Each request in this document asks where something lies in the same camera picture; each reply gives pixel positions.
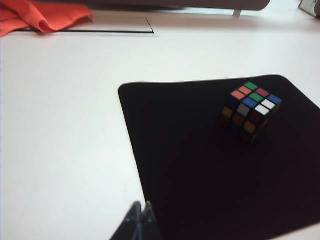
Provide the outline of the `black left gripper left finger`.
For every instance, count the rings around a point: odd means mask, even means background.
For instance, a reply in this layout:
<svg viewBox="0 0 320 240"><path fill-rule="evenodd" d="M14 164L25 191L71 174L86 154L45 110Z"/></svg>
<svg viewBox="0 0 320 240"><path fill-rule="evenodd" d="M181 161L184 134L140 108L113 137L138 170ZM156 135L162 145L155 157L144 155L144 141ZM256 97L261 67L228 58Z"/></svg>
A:
<svg viewBox="0 0 320 240"><path fill-rule="evenodd" d="M135 201L118 229L115 231L111 240L141 240L142 239L142 205L139 201Z"/></svg>

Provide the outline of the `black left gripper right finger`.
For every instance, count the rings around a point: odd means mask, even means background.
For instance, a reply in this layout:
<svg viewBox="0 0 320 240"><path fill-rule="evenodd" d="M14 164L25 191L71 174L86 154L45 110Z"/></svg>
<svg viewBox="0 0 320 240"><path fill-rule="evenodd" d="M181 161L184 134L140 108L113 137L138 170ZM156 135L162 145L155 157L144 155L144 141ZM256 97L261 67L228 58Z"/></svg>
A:
<svg viewBox="0 0 320 240"><path fill-rule="evenodd" d="M162 235L150 201L146 202L138 223L139 240L162 240Z"/></svg>

